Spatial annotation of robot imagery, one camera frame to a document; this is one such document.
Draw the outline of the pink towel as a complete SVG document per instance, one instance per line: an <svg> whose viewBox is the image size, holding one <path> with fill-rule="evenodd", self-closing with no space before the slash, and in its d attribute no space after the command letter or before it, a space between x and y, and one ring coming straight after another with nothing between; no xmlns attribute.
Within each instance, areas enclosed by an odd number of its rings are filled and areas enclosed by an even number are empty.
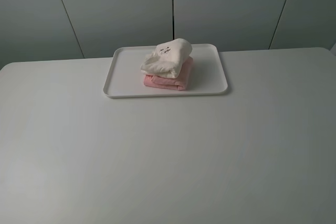
<svg viewBox="0 0 336 224"><path fill-rule="evenodd" d="M169 89L183 91L186 90L190 78L191 70L193 68L194 60L188 57L183 63L179 76L176 79L168 79L159 76L145 75L143 84L146 87Z"/></svg>

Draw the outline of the cream white towel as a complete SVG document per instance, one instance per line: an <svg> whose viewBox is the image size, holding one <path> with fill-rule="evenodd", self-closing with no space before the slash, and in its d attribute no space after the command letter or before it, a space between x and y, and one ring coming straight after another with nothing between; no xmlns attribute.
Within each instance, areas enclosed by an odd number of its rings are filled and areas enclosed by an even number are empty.
<svg viewBox="0 0 336 224"><path fill-rule="evenodd" d="M176 79L182 65L192 52L192 45L185 39L175 39L156 46L141 65L143 74Z"/></svg>

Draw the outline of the white rectangular plastic tray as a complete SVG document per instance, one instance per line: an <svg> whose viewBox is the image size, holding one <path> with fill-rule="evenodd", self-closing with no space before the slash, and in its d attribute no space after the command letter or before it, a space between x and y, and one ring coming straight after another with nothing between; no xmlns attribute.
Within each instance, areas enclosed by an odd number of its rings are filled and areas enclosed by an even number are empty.
<svg viewBox="0 0 336 224"><path fill-rule="evenodd" d="M194 63L186 90L146 87L140 66L155 46L137 46L122 47L114 52L103 87L104 94L109 98L147 98L225 93L228 83L217 48L211 44L193 44L192 48Z"/></svg>

